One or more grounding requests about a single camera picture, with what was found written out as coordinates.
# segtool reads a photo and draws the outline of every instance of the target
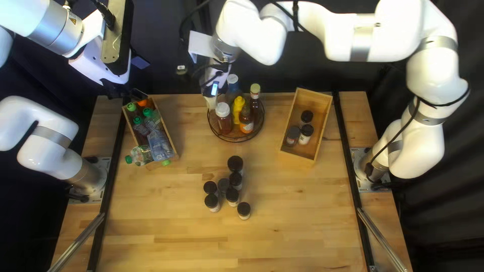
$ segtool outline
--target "black backdrop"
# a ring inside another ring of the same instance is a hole
[[[132,45],[151,66],[142,71],[132,67],[129,85],[148,93],[197,92],[177,78],[174,67],[179,23],[201,0],[133,2]],[[193,28],[212,34],[223,2],[214,0],[208,10],[195,17]],[[253,2],[261,8],[268,1]],[[313,2],[333,12],[372,13],[378,0]],[[484,244],[484,205],[480,201],[484,174],[479,167],[483,161],[479,144],[484,118],[478,108],[483,102],[483,54],[479,45],[484,36],[479,26],[484,7],[479,1],[441,0],[437,4],[456,25],[461,73],[474,91],[445,124],[447,150],[442,163],[419,179],[401,181],[395,196],[401,203],[402,224],[415,271],[476,271],[471,265],[482,267],[478,257],[482,256],[479,253]],[[88,0],[80,0],[74,7],[82,18],[93,10]],[[315,91],[368,91],[380,134],[388,123],[399,118],[411,97],[405,88],[405,61],[391,65],[330,61],[320,41],[307,33],[288,35],[277,64],[264,66],[243,54],[233,72],[239,75],[243,89],[259,82],[265,92],[294,91],[297,86]],[[0,98],[25,96],[75,120],[80,130],[71,148],[77,152],[82,150],[95,96],[104,92],[63,57],[22,37],[15,39],[12,55],[0,69],[0,90]],[[65,211],[64,185],[18,165],[17,150],[0,154],[4,169],[8,169],[0,181],[4,218],[0,231],[8,234],[0,240],[0,271],[46,271]]]

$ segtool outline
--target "wooden box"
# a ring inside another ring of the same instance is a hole
[[[151,97],[148,97],[148,100],[149,100],[149,103],[154,105],[155,111],[157,111],[158,114],[160,115],[160,122],[162,124],[162,128],[165,131],[166,136],[168,137],[168,140],[170,141],[170,145],[171,145],[171,148],[173,149],[173,153],[175,153],[175,156],[170,158],[170,161],[176,161],[180,158],[180,156],[178,155],[177,150],[175,149],[175,145],[173,145],[173,140],[170,137],[170,133],[168,132],[168,129],[166,129],[165,121],[163,121],[163,116],[161,116],[161,114],[160,114],[160,111],[158,109],[158,105],[153,101],[153,99]],[[126,108],[126,105],[122,106],[122,112],[124,114],[124,117],[126,117],[126,124],[128,125],[129,130],[131,131],[131,135],[133,136],[133,139],[135,140],[136,146],[140,146],[140,145],[148,145],[149,146],[148,139],[143,137],[139,133],[135,133],[135,131],[133,130],[132,126],[134,125],[134,123],[133,123],[133,120],[130,118],[130,115],[128,114],[129,111]],[[162,166],[161,162],[162,161],[158,161],[158,162],[154,161],[154,162],[148,163],[148,164],[146,164],[146,168],[148,168],[149,170],[156,169],[156,168]]]
[[[287,118],[287,123],[284,130],[284,136],[281,141],[280,152],[288,154],[294,158],[299,158],[302,161],[314,163],[316,161],[321,139],[323,138],[324,127],[331,108],[333,97],[330,95],[309,91],[302,88],[296,89],[294,100],[292,101],[291,111]],[[285,145],[287,131],[289,127],[298,125],[301,120],[301,114],[305,110],[313,112],[313,119],[311,125],[314,127],[314,132],[307,145],[296,144],[294,147]]]

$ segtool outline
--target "wooden table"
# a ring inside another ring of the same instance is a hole
[[[181,158],[149,171],[127,165],[121,156],[99,270],[366,271],[334,108],[313,167],[296,167],[278,155],[293,95],[266,94],[262,131],[239,144],[212,134],[200,95],[154,96]],[[366,94],[340,96],[350,147],[372,146],[377,136]],[[103,102],[98,101],[93,120],[98,107],[105,109]],[[117,123],[120,111],[112,113]],[[85,150],[95,145],[90,140],[95,126],[91,122]],[[126,130],[121,153],[128,154],[133,146]],[[226,203],[218,213],[203,204],[203,183],[226,177],[227,159],[234,154],[244,159],[242,201],[253,207],[248,221],[240,220]],[[361,198],[411,270],[391,193],[365,193]],[[69,206],[54,261],[98,211],[97,204]],[[64,271],[85,271],[91,243]],[[376,253],[375,261],[388,265]]]

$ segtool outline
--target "jar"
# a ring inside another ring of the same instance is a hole
[[[243,176],[243,160],[239,156],[232,156],[227,161],[228,169],[231,173],[238,172]]]
[[[285,140],[286,146],[288,147],[295,146],[298,142],[300,132],[301,130],[299,129],[298,126],[291,126],[287,131],[287,136]]]
[[[232,116],[230,115],[230,107],[225,102],[220,102],[215,108],[217,115],[218,127],[220,133],[229,134],[232,131]]]
[[[217,190],[217,184],[215,184],[213,181],[207,181],[203,185],[203,190],[209,195],[209,194],[214,194],[218,197],[218,190]]]
[[[307,145],[309,142],[309,139],[311,138],[311,135],[314,132],[314,127],[312,125],[304,125],[301,128],[301,135],[299,136],[299,141],[298,143],[300,145]]]
[[[218,197],[214,194],[208,194],[205,197],[205,206],[207,206],[211,212],[218,212],[220,210],[220,203],[218,203]]]
[[[310,124],[313,119],[313,112],[305,110],[301,114],[301,120],[299,120],[299,128],[302,128],[306,124]]]
[[[230,182],[227,178],[220,179],[218,181],[218,190],[220,191],[220,196],[225,197],[227,189],[230,187]]]
[[[231,207],[237,207],[237,205],[240,203],[239,192],[232,187],[227,189],[225,197],[227,198],[227,202]]]
[[[242,175],[240,173],[234,172],[228,177],[230,185],[234,187],[235,190],[242,190]]]
[[[241,202],[237,206],[237,212],[239,213],[239,218],[242,220],[247,220],[250,217],[250,205],[247,202]]]

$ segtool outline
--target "round wire basket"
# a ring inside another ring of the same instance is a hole
[[[245,99],[245,102],[248,103],[250,99],[250,95],[245,93],[244,99]],[[225,95],[223,94],[219,95],[217,97],[217,101],[225,102]],[[215,136],[219,137],[224,141],[231,142],[231,143],[245,142],[254,138],[259,133],[259,131],[262,128],[262,125],[264,124],[265,109],[261,99],[259,99],[259,104],[260,104],[260,107],[259,107],[258,119],[254,120],[254,130],[251,133],[247,133],[247,134],[243,133],[239,129],[238,125],[232,124],[232,130],[230,131],[230,133],[222,134],[218,123],[217,115],[215,114],[215,110],[207,110],[207,120],[209,122],[210,129],[212,130],[213,134],[215,134]]]

